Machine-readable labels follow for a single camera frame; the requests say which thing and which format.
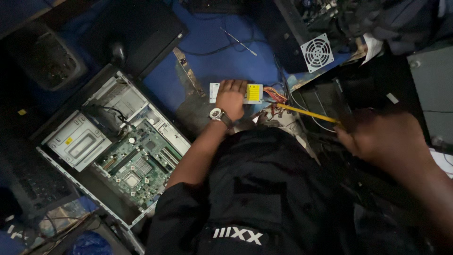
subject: white cable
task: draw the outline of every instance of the white cable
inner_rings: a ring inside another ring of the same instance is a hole
[[[293,99],[293,101],[294,101],[297,105],[299,105],[299,107],[302,108],[302,110],[308,111],[307,108],[305,108],[305,107],[303,107],[302,105],[300,105],[300,104],[296,101],[296,99],[294,99],[294,96],[293,96],[293,94],[292,94],[291,92],[290,92],[289,94],[291,95],[291,98]],[[336,133],[336,131],[334,131],[334,130],[331,130],[331,129],[328,129],[328,128],[326,128],[326,127],[321,126],[321,124],[319,124],[319,123],[316,121],[316,119],[315,119],[314,117],[312,117],[312,119],[314,120],[314,122],[315,122],[320,128],[322,128],[322,129],[324,129],[324,130],[327,130],[327,131],[329,131],[329,132],[332,132],[332,133]]]

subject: watch strap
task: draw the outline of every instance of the watch strap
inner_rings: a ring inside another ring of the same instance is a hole
[[[233,121],[231,121],[230,117],[228,117],[228,115],[222,111],[222,116],[220,117],[220,120],[225,123],[226,127],[228,129],[232,128],[233,127]]]

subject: black clothing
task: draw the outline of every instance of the black clothing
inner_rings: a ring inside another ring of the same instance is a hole
[[[237,133],[204,187],[179,183],[160,197],[146,255],[364,254],[353,202],[322,173],[280,129]]]

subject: yellow wire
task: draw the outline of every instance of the yellow wire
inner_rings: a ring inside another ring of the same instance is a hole
[[[277,92],[277,90],[275,88],[272,88],[272,87],[264,87],[263,88],[265,91],[266,90],[272,90],[274,93],[276,93],[279,97],[285,99],[285,100],[288,100],[284,95],[280,94]]]

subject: green circuit board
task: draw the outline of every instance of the green circuit board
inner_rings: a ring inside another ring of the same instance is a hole
[[[146,120],[111,147],[96,164],[109,175],[113,187],[141,210],[165,190],[182,156]]]

